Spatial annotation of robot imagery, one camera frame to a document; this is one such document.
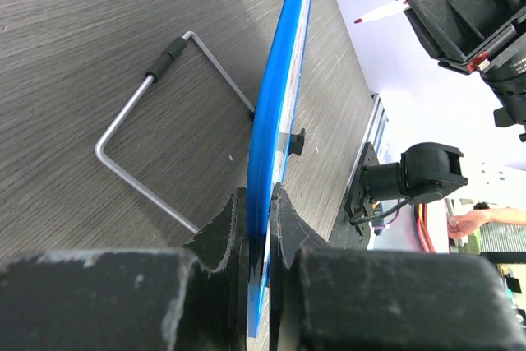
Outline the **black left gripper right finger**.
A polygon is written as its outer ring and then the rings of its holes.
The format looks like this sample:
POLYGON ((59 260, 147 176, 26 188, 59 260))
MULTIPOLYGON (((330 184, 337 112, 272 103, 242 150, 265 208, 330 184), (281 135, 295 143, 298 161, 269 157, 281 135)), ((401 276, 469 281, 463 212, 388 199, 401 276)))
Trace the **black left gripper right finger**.
POLYGON ((522 350, 488 260, 331 247, 283 187, 270 203, 273 350, 522 350))

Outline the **person forearm in background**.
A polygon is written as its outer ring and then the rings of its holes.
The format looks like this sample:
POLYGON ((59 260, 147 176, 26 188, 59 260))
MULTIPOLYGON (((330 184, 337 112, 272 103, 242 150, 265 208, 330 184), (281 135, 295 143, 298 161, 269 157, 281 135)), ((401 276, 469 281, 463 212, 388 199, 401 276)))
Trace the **person forearm in background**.
POLYGON ((492 209, 491 222, 525 226, 526 212, 516 208, 492 209))

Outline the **background person hand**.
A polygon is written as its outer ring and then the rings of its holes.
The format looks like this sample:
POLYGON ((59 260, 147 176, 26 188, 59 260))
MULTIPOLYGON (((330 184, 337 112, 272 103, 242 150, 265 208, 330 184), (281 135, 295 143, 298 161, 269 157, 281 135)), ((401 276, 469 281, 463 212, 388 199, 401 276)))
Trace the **background person hand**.
POLYGON ((449 237, 452 239, 467 237, 490 221, 490 210, 472 210, 464 215, 452 216, 448 223, 449 237))

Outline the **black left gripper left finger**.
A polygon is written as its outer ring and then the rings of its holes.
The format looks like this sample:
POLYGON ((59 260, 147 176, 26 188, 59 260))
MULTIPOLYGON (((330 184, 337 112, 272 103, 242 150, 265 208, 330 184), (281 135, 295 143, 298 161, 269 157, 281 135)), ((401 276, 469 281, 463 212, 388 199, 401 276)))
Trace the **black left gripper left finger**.
POLYGON ((244 350, 246 192, 178 248, 46 250, 1 267, 4 350, 244 350))

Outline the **blue framed whiteboard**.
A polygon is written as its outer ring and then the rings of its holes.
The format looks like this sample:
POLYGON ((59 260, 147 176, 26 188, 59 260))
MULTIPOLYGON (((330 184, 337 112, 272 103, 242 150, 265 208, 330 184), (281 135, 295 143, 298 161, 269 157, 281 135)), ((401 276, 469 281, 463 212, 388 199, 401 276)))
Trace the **blue framed whiteboard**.
POLYGON ((133 96, 108 126, 95 145, 95 155, 165 213, 191 232, 196 226, 135 179, 104 152, 110 138, 147 89, 164 73, 193 40, 254 116, 247 168, 247 237, 249 280, 247 285, 247 335, 258 335, 265 288, 269 284, 270 200, 275 186, 284 180, 288 157, 300 155, 304 133, 293 134, 293 122, 302 78, 312 0, 284 0, 275 36, 262 77, 256 104, 252 104, 233 82, 198 35, 188 31, 177 37, 155 60, 133 96))

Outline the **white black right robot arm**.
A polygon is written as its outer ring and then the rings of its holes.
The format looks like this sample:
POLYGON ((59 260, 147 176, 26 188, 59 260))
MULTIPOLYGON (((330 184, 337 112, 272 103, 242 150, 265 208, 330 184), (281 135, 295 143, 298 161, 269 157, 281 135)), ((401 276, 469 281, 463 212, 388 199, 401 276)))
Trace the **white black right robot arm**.
MULTIPOLYGON (((404 13, 420 45, 439 67, 466 76, 478 73, 501 103, 497 127, 525 124, 525 0, 395 0, 356 22, 404 13)), ((344 203, 357 228, 380 220, 375 201, 398 200, 391 215, 406 205, 440 200, 467 185, 462 153, 448 145, 420 143, 392 164, 368 165, 360 158, 344 203)))

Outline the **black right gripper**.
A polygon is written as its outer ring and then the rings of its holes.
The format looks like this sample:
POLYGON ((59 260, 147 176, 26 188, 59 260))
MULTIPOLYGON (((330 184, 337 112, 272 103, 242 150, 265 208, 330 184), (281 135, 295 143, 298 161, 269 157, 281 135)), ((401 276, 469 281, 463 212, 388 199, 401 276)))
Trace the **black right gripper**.
POLYGON ((404 12, 440 67, 479 76, 501 106, 496 127, 525 126, 525 0, 406 0, 404 12))

